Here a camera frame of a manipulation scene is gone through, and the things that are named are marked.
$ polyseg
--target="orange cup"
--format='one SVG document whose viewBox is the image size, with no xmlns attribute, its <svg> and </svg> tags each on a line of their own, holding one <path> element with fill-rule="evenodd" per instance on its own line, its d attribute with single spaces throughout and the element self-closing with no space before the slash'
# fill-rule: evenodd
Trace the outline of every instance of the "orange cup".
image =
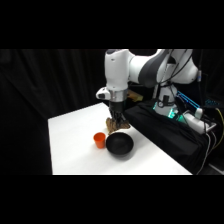
<svg viewBox="0 0 224 224">
<path fill-rule="evenodd" d="M 98 149 L 104 149 L 106 146 L 106 135 L 104 133 L 97 133 L 93 137 Z"/>
</svg>

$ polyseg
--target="wire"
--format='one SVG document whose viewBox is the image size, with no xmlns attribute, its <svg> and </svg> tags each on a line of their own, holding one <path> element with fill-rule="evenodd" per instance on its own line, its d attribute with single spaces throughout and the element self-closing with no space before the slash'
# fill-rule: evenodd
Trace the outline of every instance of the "wire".
<svg viewBox="0 0 224 224">
<path fill-rule="evenodd" d="M 221 144 L 221 142 L 222 142 L 222 140 L 223 140 L 223 138 L 224 138 L 224 119 L 223 119 L 223 116 L 222 116 L 221 111 L 220 111 L 218 108 L 216 108 L 216 110 L 219 112 L 219 114 L 220 114 L 220 116 L 221 116 L 221 118 L 222 118 L 222 123 L 223 123 L 223 134 L 222 134 L 222 138 L 220 139 L 219 143 L 218 143 L 218 144 L 215 146 L 215 148 L 213 148 L 212 150 L 216 149 L 216 148 Z"/>
<path fill-rule="evenodd" d="M 188 64 L 188 62 L 189 62 L 190 59 L 192 58 L 192 55 L 193 55 L 193 51 L 192 51 L 190 57 L 188 58 L 187 62 L 183 65 L 183 67 L 182 67 L 182 68 L 181 68 L 175 75 L 173 75 L 174 72 L 176 71 L 177 67 L 179 66 L 179 63 L 178 63 L 177 66 L 176 66 L 176 68 L 174 69 L 173 74 L 171 75 L 171 77 L 170 77 L 169 79 L 163 81 L 163 82 L 160 82 L 160 84 L 162 84 L 162 83 L 164 83 L 164 82 L 169 82 L 172 78 L 174 78 L 175 76 L 177 76 L 177 75 L 178 75 L 178 74 L 179 74 L 179 73 L 186 67 L 186 65 Z"/>
<path fill-rule="evenodd" d="M 209 138 L 208 149 L 207 149 L 207 151 L 206 151 L 206 155 L 205 155 L 205 159 L 204 159 L 204 162 L 203 162 L 203 164 L 202 164 L 202 167 L 201 167 L 201 169 L 198 171 L 197 175 L 198 175 L 198 174 L 202 171 L 202 169 L 204 168 L 206 159 L 207 159 L 207 157 L 208 157 L 208 152 L 209 152 L 209 149 L 210 149 L 210 145 L 211 145 L 211 137 L 210 137 L 208 134 L 206 134 L 206 135 L 207 135 L 207 137 Z"/>
<path fill-rule="evenodd" d="M 208 154 L 208 155 L 210 155 L 210 154 L 211 154 L 211 152 L 213 151 L 213 149 L 215 148 L 216 143 L 217 143 L 217 138 L 216 138 L 216 136 L 215 136 L 214 132 L 212 132 L 212 131 L 211 131 L 211 133 L 213 134 L 213 136 L 214 136 L 214 138 L 215 138 L 215 143 L 214 143 L 214 145 L 213 145 L 213 147 L 212 147 L 212 149 L 211 149 L 211 151 L 209 152 L 209 154 Z"/>
<path fill-rule="evenodd" d="M 199 88 L 199 95 L 200 95 L 200 99 L 201 99 L 201 108 L 202 108 L 202 111 L 203 111 L 203 114 L 204 114 L 204 101 L 203 101 L 203 97 L 202 97 L 202 92 L 201 92 L 201 82 L 198 83 L 198 88 Z M 205 134 L 207 133 L 207 130 L 206 130 L 206 124 L 205 124 L 205 121 L 204 121 L 204 131 L 205 131 Z"/>
</svg>

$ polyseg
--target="black curtain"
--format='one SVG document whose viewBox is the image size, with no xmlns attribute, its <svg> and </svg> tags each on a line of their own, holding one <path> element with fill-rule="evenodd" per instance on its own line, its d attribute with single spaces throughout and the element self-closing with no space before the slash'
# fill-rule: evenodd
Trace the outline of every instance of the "black curtain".
<svg viewBox="0 0 224 224">
<path fill-rule="evenodd" d="M 107 49 L 0 49 L 0 173 L 51 174 L 49 118 L 101 101 Z M 152 55 L 156 49 L 130 49 Z M 211 93 L 224 95 L 223 49 L 205 53 Z"/>
</svg>

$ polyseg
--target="white tabletop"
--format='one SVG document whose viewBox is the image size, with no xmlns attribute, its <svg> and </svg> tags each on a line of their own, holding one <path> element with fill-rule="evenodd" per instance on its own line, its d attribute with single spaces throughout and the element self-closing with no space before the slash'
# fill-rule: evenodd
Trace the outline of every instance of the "white tabletop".
<svg viewBox="0 0 224 224">
<path fill-rule="evenodd" d="M 54 175 L 191 175 L 135 128 L 120 130 L 134 140 L 125 158 L 97 149 L 93 136 L 108 134 L 108 107 L 101 103 L 49 120 Z"/>
</svg>

